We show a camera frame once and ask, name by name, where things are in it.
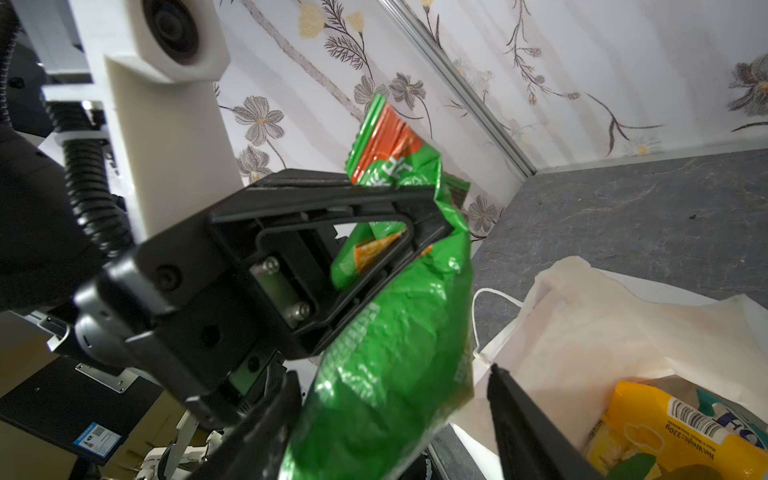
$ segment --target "white wall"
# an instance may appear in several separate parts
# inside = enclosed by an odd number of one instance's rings
[[[395,108],[413,118],[406,120],[415,131],[440,150],[445,170],[471,182],[463,207],[479,245],[523,178],[470,116],[462,118],[445,106],[454,100],[451,91],[378,2],[334,0],[335,8],[342,9],[344,32],[331,28],[323,10],[330,0],[214,3],[232,58],[218,84],[219,105],[235,154],[251,149],[244,182],[265,174],[265,168],[281,170],[283,164],[343,171],[365,111],[362,77],[372,76],[372,89],[386,91]],[[340,39],[354,41],[353,56],[365,62],[331,55],[326,43]],[[423,94],[412,98],[412,108],[405,100],[395,101],[390,85],[398,73],[409,75],[414,86],[423,82]],[[259,114],[279,119],[265,125],[260,136],[239,109],[247,107],[247,98],[251,111],[265,108],[266,100],[268,108]]]
[[[768,124],[734,131],[768,121],[764,0],[406,1],[540,169],[768,147]]]

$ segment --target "bag handle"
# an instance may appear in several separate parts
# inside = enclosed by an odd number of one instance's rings
[[[504,292],[501,292],[496,289],[492,288],[481,288],[478,289],[478,291],[475,292],[475,295],[472,297],[472,332],[475,334],[475,349],[472,350],[472,356],[474,356],[476,359],[480,359],[481,362],[483,362],[486,366],[490,367],[491,363],[486,359],[482,353],[479,352],[480,350],[480,341],[478,340],[478,327],[475,323],[475,301],[478,299],[478,295],[481,293],[488,292],[488,293],[495,293],[496,295],[499,295],[503,298],[506,298],[509,302],[515,304],[516,306],[519,306],[520,308],[523,307],[523,302],[520,300],[514,298],[513,296],[509,296]]]

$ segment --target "crumpled green packaging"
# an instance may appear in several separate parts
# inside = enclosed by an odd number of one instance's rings
[[[392,280],[324,352],[283,458],[282,480],[397,478],[472,397],[469,229],[452,206],[439,153],[377,96],[346,169],[358,185],[434,185],[435,202],[454,230]],[[396,235],[403,225],[357,227],[362,232],[351,241],[367,243],[371,235]],[[354,248],[345,247],[332,267],[334,283],[349,274]],[[347,273],[339,272],[345,262]]]

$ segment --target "white plastic bag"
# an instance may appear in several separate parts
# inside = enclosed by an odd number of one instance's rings
[[[475,398],[452,423],[498,451],[485,398],[492,362],[509,370],[577,449],[620,380],[678,375],[768,420],[768,310],[744,295],[714,302],[607,275],[619,277],[579,257],[539,273],[517,319],[475,360]]]

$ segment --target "orange label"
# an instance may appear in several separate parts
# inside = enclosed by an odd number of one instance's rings
[[[368,167],[375,161],[408,157],[421,150],[424,141],[397,115],[391,105],[384,106],[371,133],[366,149],[352,174],[352,183],[357,184]]]
[[[355,246],[355,267],[357,271],[362,272],[368,265],[373,263],[380,251],[399,239],[401,235],[402,232],[396,232],[384,238]]]

